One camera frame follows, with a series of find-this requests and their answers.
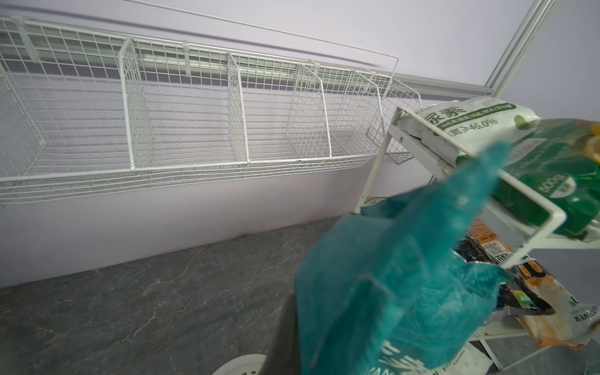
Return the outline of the orange fertilizer bag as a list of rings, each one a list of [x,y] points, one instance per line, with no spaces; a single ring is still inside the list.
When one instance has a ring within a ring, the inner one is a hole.
[[[516,317],[538,345],[582,348],[599,332],[599,307],[576,300],[536,259],[525,256],[511,271],[556,311],[550,316],[507,316]]]

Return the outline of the black bud power bag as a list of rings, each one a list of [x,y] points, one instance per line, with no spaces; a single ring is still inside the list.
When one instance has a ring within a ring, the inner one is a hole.
[[[500,240],[491,240],[481,245],[475,238],[467,235],[456,245],[455,252],[469,263],[497,264],[505,260],[511,250]],[[539,317],[555,313],[555,309],[547,301],[538,297],[519,277],[515,277],[500,286],[495,311],[487,322],[501,320],[507,316]]]

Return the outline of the teal orange soil bag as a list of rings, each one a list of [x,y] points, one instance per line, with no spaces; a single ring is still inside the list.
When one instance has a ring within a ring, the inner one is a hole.
[[[443,181],[340,218],[295,276],[300,371],[429,372],[451,362],[513,275],[456,245],[509,156],[498,142]]]

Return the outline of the white fertilizer bag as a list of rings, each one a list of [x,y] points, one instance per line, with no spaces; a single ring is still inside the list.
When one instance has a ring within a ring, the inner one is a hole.
[[[479,348],[467,342],[456,358],[434,370],[435,375],[486,375],[492,360]]]

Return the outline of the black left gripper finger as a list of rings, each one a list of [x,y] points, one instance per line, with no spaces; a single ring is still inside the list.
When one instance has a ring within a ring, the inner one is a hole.
[[[300,347],[296,311],[296,295],[290,295],[285,301],[270,350],[267,354],[261,374],[300,374]]]

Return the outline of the green white urea bag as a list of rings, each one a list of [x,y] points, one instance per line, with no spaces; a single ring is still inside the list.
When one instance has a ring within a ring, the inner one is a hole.
[[[559,206],[567,215],[556,234],[593,242],[599,238],[599,123],[542,119],[528,107],[492,97],[447,102],[404,115],[397,125],[452,167],[467,153],[440,137],[479,152],[498,140],[511,144],[507,173]]]

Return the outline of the white metal tiered shelf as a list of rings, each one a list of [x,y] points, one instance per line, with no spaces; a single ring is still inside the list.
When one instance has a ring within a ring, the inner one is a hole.
[[[515,267],[523,257],[536,249],[599,248],[599,238],[593,242],[583,242],[556,234],[567,218],[566,213],[511,174],[507,173],[507,176],[508,179],[497,187],[492,202],[484,210],[484,222],[495,217],[496,225],[504,223],[517,237],[516,240],[509,240],[504,234],[497,235],[498,240],[511,250],[505,263]]]

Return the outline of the white perforated plastic basket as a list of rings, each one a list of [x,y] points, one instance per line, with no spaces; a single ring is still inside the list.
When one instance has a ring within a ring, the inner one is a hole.
[[[263,354],[239,356],[223,364],[212,375],[257,375],[266,359]]]

